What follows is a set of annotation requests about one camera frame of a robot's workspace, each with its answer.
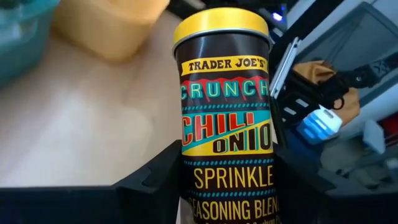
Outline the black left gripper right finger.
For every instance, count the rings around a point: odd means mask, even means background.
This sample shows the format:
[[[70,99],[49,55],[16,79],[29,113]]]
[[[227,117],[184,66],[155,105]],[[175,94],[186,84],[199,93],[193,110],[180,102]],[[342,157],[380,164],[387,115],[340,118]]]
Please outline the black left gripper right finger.
[[[274,145],[283,223],[397,224],[397,185],[370,190]]]

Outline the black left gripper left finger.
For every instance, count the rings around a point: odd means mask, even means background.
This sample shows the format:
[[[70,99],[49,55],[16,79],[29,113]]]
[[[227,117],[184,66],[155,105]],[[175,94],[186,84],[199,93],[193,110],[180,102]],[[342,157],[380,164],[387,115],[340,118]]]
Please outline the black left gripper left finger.
[[[113,185],[1,189],[1,223],[174,224],[181,142]]]

